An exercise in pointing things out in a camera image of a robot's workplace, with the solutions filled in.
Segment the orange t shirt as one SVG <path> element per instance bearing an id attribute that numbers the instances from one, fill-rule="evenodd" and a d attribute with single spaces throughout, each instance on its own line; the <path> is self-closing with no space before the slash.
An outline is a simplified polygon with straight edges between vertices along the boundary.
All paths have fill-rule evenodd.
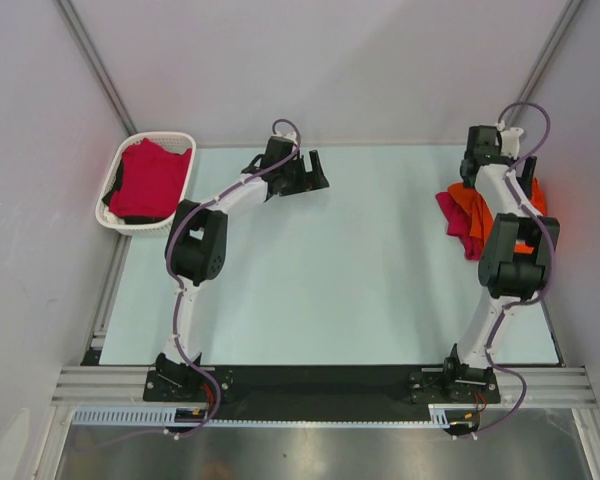
<path id="1" fill-rule="evenodd" d="M 473 213 L 479 217 L 485 247 L 493 225 L 493 217 L 482 196 L 476 190 L 465 188 L 462 183 L 452 184 L 442 192 L 449 192 L 467 213 Z"/>

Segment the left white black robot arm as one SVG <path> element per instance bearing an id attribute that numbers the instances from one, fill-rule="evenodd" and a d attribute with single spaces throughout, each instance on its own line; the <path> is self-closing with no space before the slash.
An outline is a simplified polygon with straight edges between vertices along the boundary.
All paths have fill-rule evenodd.
<path id="1" fill-rule="evenodd" d="M 174 311 L 168 340 L 155 361 L 157 374 L 177 398 L 194 397 L 203 381 L 201 349 L 188 343 L 197 297 L 224 267 L 229 220 L 273 197 L 328 188 L 316 150 L 309 152 L 309 161 L 306 165 L 296 137 L 274 134 L 229 187 L 201 203 L 178 204 L 165 248 L 167 273 L 176 283 Z"/>

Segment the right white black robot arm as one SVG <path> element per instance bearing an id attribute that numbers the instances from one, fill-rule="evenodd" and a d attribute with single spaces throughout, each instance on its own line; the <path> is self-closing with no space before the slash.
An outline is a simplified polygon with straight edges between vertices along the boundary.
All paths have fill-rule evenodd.
<path id="1" fill-rule="evenodd" d="M 441 388 L 453 401 L 494 382 L 494 350 L 503 326 L 517 308 L 539 302 L 551 279 L 560 224 L 533 203 L 540 198 L 536 158 L 524 160 L 522 172 L 516 172 L 523 133 L 503 123 L 468 130 L 460 186 L 478 196 L 492 223 L 478 261 L 483 292 L 465 334 L 443 363 Z"/>

